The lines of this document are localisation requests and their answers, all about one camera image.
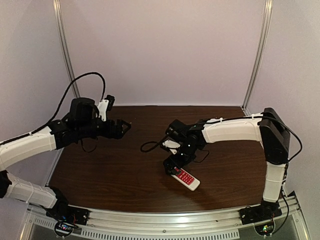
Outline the white remote control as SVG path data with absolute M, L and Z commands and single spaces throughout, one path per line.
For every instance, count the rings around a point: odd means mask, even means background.
M 175 167 L 174 174 L 171 176 L 190 191 L 195 191 L 201 184 L 197 178 L 185 171 L 183 168 Z

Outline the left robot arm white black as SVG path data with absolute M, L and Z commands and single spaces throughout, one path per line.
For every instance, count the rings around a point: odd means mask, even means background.
M 93 99 L 80 97 L 71 101 L 69 112 L 58 120 L 51 121 L 35 133 L 6 140 L 0 144 L 0 196 L 13 198 L 52 209 L 63 200 L 63 195 L 50 187 L 23 180 L 8 173 L 7 168 L 32 156 L 63 149 L 84 139 L 121 139 L 131 124 L 112 120 L 107 113 L 112 109 L 115 98 L 108 95 L 98 104 Z

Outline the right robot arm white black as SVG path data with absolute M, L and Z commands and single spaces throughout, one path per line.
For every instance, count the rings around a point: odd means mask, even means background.
M 174 120 L 165 132 L 161 148 L 170 152 L 163 161 L 165 173 L 173 176 L 194 191 L 200 181 L 186 172 L 190 163 L 197 163 L 196 153 L 207 145 L 216 148 L 231 144 L 229 150 L 258 151 L 266 164 L 265 184 L 261 206 L 278 207 L 279 196 L 286 181 L 292 132 L 273 108 L 263 112 L 235 118 L 211 118 L 194 124 Z

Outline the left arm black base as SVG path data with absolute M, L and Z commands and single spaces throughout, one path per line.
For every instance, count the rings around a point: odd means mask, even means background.
M 50 189 L 55 193 L 57 201 L 52 208 L 43 207 L 43 209 L 46 211 L 47 217 L 56 220 L 53 230 L 57 237 L 65 239 L 74 230 L 79 230 L 79 225 L 85 226 L 87 224 L 90 211 L 69 205 L 69 201 L 58 188 L 50 187 Z

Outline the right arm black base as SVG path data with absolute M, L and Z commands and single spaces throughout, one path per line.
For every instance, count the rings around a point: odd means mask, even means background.
M 279 201 L 261 200 L 256 206 L 246 206 L 239 211 L 242 225 L 253 224 L 255 232 L 262 237 L 270 237 L 276 230 L 275 218 L 282 215 Z

